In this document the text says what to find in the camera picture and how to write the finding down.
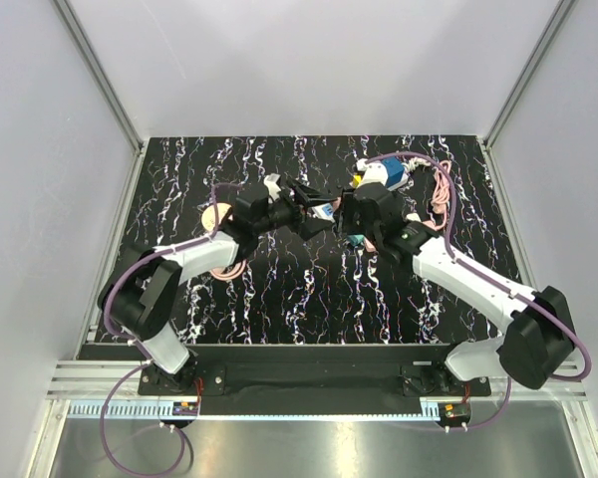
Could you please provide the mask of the teal plug adapter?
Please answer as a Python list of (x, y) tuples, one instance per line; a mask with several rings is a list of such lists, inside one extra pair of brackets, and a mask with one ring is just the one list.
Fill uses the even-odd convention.
[(360, 245), (364, 244), (364, 236), (363, 235), (349, 235), (347, 237), (348, 243), (352, 247), (359, 247)]

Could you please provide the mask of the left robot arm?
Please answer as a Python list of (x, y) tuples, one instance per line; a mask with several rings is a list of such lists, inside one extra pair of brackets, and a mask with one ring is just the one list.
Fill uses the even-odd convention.
[(248, 259), (260, 237), (271, 231), (288, 228), (304, 241), (312, 239), (333, 225), (318, 207), (336, 200), (298, 180), (269, 174), (239, 188), (206, 234), (167, 246), (127, 249), (98, 299), (107, 331), (129, 341), (160, 368), (160, 382), (169, 391), (188, 392), (195, 381), (193, 357), (170, 324), (179, 287)]

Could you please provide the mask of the white multicolour power strip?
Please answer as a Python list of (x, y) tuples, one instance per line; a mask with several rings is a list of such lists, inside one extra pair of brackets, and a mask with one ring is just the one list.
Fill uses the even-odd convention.
[(334, 221), (334, 208), (332, 203), (325, 203), (312, 208), (313, 214), (323, 220), (328, 220), (330, 222)]

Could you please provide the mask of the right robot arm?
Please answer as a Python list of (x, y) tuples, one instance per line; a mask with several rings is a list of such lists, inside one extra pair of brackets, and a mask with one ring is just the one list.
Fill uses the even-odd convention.
[(405, 219), (400, 199), (383, 184), (344, 190), (335, 219), (344, 233), (364, 235), (382, 259), (441, 286), (500, 331), (497, 339), (450, 347), (432, 372), (441, 393), (455, 394), (469, 380), (499, 373), (539, 389), (573, 353), (575, 329), (561, 291), (535, 291), (477, 263), (439, 232)]

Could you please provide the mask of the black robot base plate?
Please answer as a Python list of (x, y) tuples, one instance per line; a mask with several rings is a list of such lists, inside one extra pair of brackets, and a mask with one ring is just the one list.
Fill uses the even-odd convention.
[(204, 345), (182, 386), (151, 366), (139, 393), (192, 396), (201, 414), (218, 416), (408, 415), (424, 398), (488, 397), (489, 382), (464, 385), (441, 370), (446, 346)]

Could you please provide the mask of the pink plug adapter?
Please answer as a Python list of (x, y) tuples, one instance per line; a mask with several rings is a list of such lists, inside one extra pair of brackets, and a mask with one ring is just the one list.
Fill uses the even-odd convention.
[(340, 207), (342, 199), (340, 197), (336, 198), (333, 202), (330, 203), (334, 210), (337, 210)]

